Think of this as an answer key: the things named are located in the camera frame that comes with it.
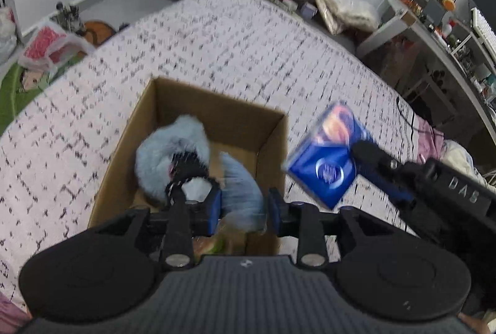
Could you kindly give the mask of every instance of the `keyboard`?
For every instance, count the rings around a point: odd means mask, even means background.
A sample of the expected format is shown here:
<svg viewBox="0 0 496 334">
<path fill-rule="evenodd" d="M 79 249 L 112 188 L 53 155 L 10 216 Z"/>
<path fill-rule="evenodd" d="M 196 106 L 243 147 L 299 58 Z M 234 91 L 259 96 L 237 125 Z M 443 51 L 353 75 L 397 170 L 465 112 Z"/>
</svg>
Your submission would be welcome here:
<svg viewBox="0 0 496 334">
<path fill-rule="evenodd" d="M 472 8 L 472 28 L 482 39 L 482 43 L 496 62 L 496 35 L 477 8 Z"/>
</svg>

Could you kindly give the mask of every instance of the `black mechanical device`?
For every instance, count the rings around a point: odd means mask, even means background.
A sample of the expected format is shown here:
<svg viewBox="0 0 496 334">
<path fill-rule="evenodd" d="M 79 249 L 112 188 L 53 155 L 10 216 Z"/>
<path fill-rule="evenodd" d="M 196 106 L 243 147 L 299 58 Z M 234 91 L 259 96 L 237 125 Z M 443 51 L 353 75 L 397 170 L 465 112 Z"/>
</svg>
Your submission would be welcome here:
<svg viewBox="0 0 496 334">
<path fill-rule="evenodd" d="M 495 305 L 496 199 L 429 159 L 401 164 L 375 144 L 352 155 L 371 181 L 410 190 L 390 198 L 418 237 L 359 209 L 321 213 L 269 191 L 269 225 L 299 239 L 289 256 L 204 256 L 217 184 L 204 203 L 168 188 L 159 213 L 131 209 L 32 257 L 19 285 L 35 317 L 23 333 L 470 333 L 460 310 Z M 329 262 L 326 236 L 341 259 Z"/>
</svg>

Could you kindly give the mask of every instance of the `brown open box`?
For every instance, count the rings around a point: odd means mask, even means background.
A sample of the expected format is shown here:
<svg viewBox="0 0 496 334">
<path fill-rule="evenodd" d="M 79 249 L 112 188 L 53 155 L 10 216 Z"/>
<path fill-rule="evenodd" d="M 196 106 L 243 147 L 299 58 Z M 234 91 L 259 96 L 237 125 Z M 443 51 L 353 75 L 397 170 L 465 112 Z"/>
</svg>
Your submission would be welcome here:
<svg viewBox="0 0 496 334">
<path fill-rule="evenodd" d="M 284 192 L 281 164 L 286 158 L 287 116 L 279 111 L 156 78 L 143 91 L 113 154 L 95 199 L 88 227 L 99 225 L 136 204 L 147 204 L 135 177 L 135 154 L 141 142 L 181 114 L 196 116 L 210 141 L 210 175 L 222 179 L 219 152 L 225 151 L 254 176 L 265 196 L 270 187 Z M 247 252 L 271 254 L 276 239 L 250 235 Z"/>
</svg>

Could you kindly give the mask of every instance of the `blue package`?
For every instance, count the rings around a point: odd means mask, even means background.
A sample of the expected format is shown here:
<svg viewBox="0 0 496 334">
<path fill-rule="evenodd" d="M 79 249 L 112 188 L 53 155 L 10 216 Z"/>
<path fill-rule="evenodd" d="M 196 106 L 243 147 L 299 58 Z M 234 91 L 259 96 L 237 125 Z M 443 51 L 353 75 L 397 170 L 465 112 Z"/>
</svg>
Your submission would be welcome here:
<svg viewBox="0 0 496 334">
<path fill-rule="evenodd" d="M 334 208 L 357 175 L 350 146 L 370 133 L 344 102 L 330 104 L 289 156 L 286 172 L 315 200 Z"/>
</svg>

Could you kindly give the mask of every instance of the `bed sheet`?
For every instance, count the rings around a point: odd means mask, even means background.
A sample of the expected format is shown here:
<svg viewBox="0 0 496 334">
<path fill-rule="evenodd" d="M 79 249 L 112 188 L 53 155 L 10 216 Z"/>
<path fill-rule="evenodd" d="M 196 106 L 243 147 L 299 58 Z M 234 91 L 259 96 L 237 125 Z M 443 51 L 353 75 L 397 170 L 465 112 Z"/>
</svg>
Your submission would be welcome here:
<svg viewBox="0 0 496 334">
<path fill-rule="evenodd" d="M 339 44 L 265 0 L 182 0 L 139 21 L 41 93 L 0 138 L 0 291 L 25 309 L 21 266 L 86 228 L 94 196 L 151 77 L 166 76 L 289 115 L 288 148 L 334 100 L 380 146 L 416 159 L 411 108 Z M 312 202 L 289 178 L 286 201 Z M 384 193 L 358 178 L 342 200 L 404 228 Z M 329 254 L 338 257 L 332 238 Z M 282 240 L 281 252 L 296 252 Z"/>
</svg>

